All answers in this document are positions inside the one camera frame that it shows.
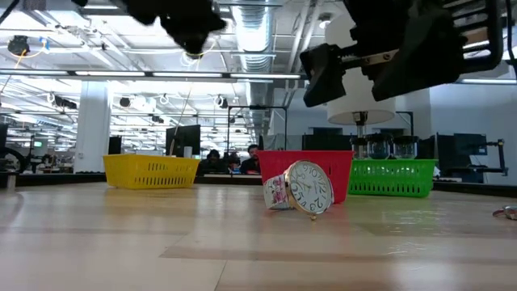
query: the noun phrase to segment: person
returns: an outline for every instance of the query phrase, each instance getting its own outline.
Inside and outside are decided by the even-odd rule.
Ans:
[[[228,168],[221,160],[221,156],[217,150],[210,150],[207,158],[200,163],[200,172],[202,174],[226,173],[227,171]]]
[[[250,158],[242,162],[241,174],[258,175],[260,174],[260,161],[257,152],[259,151],[258,145],[248,146],[248,154]]]
[[[241,159],[236,152],[233,152],[228,159],[229,170],[234,174],[240,174]]]

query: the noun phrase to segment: yellow basket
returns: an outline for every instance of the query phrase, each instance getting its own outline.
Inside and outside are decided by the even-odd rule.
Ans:
[[[200,163],[195,158],[139,154],[104,156],[107,184],[127,189],[189,188]]]

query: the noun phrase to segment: wire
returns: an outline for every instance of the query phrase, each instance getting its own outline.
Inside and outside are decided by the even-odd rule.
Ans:
[[[197,66],[195,67],[195,70],[197,71],[200,68],[201,59],[197,61]],[[174,131],[174,136],[176,137],[176,134],[178,133],[179,124],[181,123],[181,119],[183,118],[183,113],[185,112],[185,109],[187,108],[188,100],[191,98],[192,93],[192,87],[194,84],[191,82],[190,89],[188,90],[187,98],[185,99],[185,104],[183,105],[183,109],[181,110],[181,114],[179,115],[178,123],[176,124],[176,130]],[[172,142],[170,143],[170,155],[172,155],[174,149],[174,138]]]
[[[16,62],[16,65],[15,65],[15,70],[18,69],[19,63],[22,61],[23,55],[25,54],[26,51],[27,50],[24,49],[22,52],[22,55],[19,56],[18,61]],[[6,89],[6,86],[7,86],[7,84],[9,84],[9,81],[11,80],[12,77],[13,77],[13,75],[10,74],[9,78],[7,78],[6,82],[3,84],[2,90],[0,91],[0,96],[3,94],[3,91]]]
[[[513,23],[511,22],[512,21],[512,17],[511,17],[511,0],[505,0],[505,3],[506,3],[506,35],[508,36],[506,38],[506,46],[507,46],[507,49],[508,49],[508,55],[510,56],[510,62],[511,62],[511,65],[513,66],[514,68],[514,73],[515,73],[515,78],[517,78],[517,63],[515,63],[515,56],[514,56],[514,51],[513,51],[513,48],[512,48],[512,28],[513,28]]]
[[[0,16],[0,25],[2,25],[3,21],[6,20],[7,17],[9,17],[9,15],[16,8],[18,3],[19,0],[13,0],[13,2],[11,2],[7,9],[2,13],[2,16]]]

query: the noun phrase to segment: wooden table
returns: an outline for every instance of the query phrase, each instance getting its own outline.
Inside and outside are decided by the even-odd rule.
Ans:
[[[351,196],[315,222],[260,186],[0,196],[2,290],[511,290],[517,200]]]

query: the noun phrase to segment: column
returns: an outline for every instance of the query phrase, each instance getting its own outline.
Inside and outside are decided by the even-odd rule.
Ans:
[[[107,82],[82,82],[74,172],[104,172],[110,139],[111,102]]]

